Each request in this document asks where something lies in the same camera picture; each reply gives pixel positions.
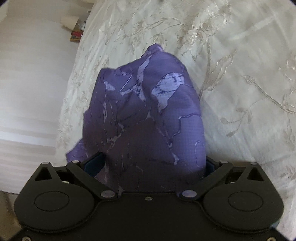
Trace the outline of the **purple patterned hooded jacket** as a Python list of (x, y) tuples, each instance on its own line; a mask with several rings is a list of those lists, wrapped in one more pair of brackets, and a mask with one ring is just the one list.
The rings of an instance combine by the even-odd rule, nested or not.
[(158, 44), (97, 77), (82, 138), (66, 154), (107, 161), (96, 178), (117, 192), (181, 191), (206, 167), (199, 98), (184, 64)]

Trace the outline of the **white embroidered bedspread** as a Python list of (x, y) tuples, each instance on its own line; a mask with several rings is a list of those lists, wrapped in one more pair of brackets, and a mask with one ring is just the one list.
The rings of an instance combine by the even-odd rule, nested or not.
[(200, 96), (207, 154), (255, 161), (285, 204), (295, 236), (295, 5), (291, 1), (97, 1), (86, 21), (59, 120), (56, 162), (82, 137), (100, 69), (160, 44)]

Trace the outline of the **red picture frame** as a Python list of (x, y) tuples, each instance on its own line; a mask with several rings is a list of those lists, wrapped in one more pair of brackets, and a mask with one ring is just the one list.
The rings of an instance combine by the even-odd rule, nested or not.
[(70, 42), (78, 42), (79, 43), (80, 40), (81, 40), (81, 38), (82, 38), (82, 35), (83, 35), (83, 31), (81, 31), (81, 30), (79, 30), (79, 31), (72, 31), (69, 41)]

